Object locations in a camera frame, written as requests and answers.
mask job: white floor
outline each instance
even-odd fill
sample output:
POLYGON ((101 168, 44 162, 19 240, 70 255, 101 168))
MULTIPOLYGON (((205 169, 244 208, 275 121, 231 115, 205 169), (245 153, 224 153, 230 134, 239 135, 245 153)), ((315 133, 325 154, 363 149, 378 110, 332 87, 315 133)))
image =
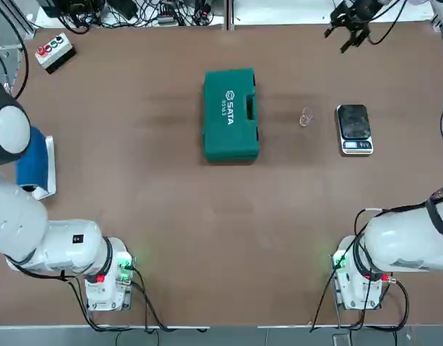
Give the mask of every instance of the white floor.
MULTIPOLYGON (((400 3, 386 15, 375 22, 392 22, 399 12, 400 3)), ((274 25, 274 24, 327 24, 329 14, 334 9, 333 0, 236 0, 234 15, 236 25, 274 25)), ((149 9, 147 16, 151 16, 152 9, 149 9)), ((36 17, 36 24, 42 27, 62 27, 57 19, 48 18, 45 12, 40 9, 36 17)), ((401 22, 413 22, 428 20, 433 17, 430 3, 414 6, 407 3, 401 14, 401 22)), ((115 23, 111 13, 105 13, 105 22, 115 23)), ((213 25, 221 24, 222 17, 215 17, 213 25)))

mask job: brown table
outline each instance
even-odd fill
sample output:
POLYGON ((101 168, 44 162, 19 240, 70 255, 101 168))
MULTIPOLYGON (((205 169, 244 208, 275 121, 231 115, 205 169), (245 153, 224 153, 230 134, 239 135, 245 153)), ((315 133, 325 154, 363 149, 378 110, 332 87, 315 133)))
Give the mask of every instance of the brown table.
MULTIPOLYGON (((387 26, 375 26, 376 37, 387 26)), ((56 141, 52 219, 96 220, 138 258, 171 325, 306 324, 329 255, 364 207, 424 200, 443 186, 443 44, 428 23, 397 25, 380 46, 341 55, 324 26, 92 30, 70 35, 78 55, 48 75, 30 56, 20 101, 56 141), (252 166, 201 155, 208 70, 252 66, 261 154, 252 166), (334 109, 369 110, 375 152, 342 157, 334 109), (303 107, 315 121, 299 126, 303 107)), ((41 30, 30 52, 58 33, 41 30)), ((443 324, 443 273, 397 275, 412 324, 443 324)), ((367 321, 397 323, 395 294, 367 321)), ((133 312, 98 321, 144 324, 133 312)), ((328 292, 320 324, 336 324, 328 292)), ((347 316, 346 321, 354 321, 347 316)), ((62 283, 26 278, 0 255, 0 325, 83 324, 62 283)))

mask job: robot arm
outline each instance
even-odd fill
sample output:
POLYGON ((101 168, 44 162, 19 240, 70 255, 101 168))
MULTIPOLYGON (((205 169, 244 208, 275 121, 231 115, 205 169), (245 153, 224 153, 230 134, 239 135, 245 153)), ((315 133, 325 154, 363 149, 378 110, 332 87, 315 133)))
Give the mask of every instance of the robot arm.
MULTIPOLYGON (((351 46, 359 47, 371 33, 369 23, 390 11, 400 1, 403 3, 398 16, 400 16, 408 0, 343 0, 330 13, 330 24, 324 33, 324 37, 327 38, 337 27, 346 27, 350 32, 350 38, 342 45, 341 52, 345 53, 351 46)), ((416 5, 426 2, 426 0, 410 0, 410 2, 416 5)), ((430 3, 443 27, 443 0, 430 0, 430 3)))
POLYGON ((333 264, 337 302, 361 310, 379 306, 389 272, 443 270, 443 196, 383 210, 356 238, 342 240, 333 264))
MULTIPOLYGON (((25 155, 30 134, 25 111, 0 85, 0 165, 25 155)), ((43 204, 1 173, 0 253, 14 270, 83 274, 90 310, 130 304, 133 259, 123 242, 102 237, 94 221, 49 221, 43 204)))
POLYGON ((351 46, 359 47, 371 32, 369 23, 382 7, 390 4, 391 1, 343 0, 330 13, 330 24, 329 28, 324 32, 324 37, 327 38, 337 27, 346 27, 350 32, 350 38, 342 45, 340 51, 345 53, 351 46))

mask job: toolbox handle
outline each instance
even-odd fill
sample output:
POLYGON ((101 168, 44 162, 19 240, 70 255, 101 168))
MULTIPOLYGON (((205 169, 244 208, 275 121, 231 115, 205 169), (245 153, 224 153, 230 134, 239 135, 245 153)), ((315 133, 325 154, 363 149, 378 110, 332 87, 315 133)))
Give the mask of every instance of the toolbox handle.
POLYGON ((247 110, 247 118, 248 120, 254 120, 253 112, 254 112, 254 106, 255 106, 255 94, 249 94, 245 97, 245 105, 247 110))

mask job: wire bundle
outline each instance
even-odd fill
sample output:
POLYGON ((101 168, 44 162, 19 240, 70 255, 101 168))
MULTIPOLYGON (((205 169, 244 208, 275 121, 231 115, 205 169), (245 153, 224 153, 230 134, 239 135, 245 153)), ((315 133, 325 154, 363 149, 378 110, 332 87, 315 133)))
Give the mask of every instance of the wire bundle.
POLYGON ((107 29, 116 29, 119 27, 152 27, 157 21, 158 15, 166 13, 172 15, 180 26, 206 26, 211 24, 214 16, 207 22, 201 20, 202 8, 191 9, 184 5, 181 0, 175 0, 174 2, 165 0, 144 0, 141 5, 138 5, 137 15, 133 22, 129 22, 121 13, 113 9, 106 0, 103 0, 100 8, 94 6, 91 1, 91 6, 82 15, 62 16, 58 19, 61 24, 69 31, 83 35, 89 32, 91 27, 103 27, 107 29), (114 17, 115 23, 104 23, 97 14, 101 12, 103 7, 107 7, 108 11, 114 17), (84 27, 82 31, 72 29, 71 26, 84 27))

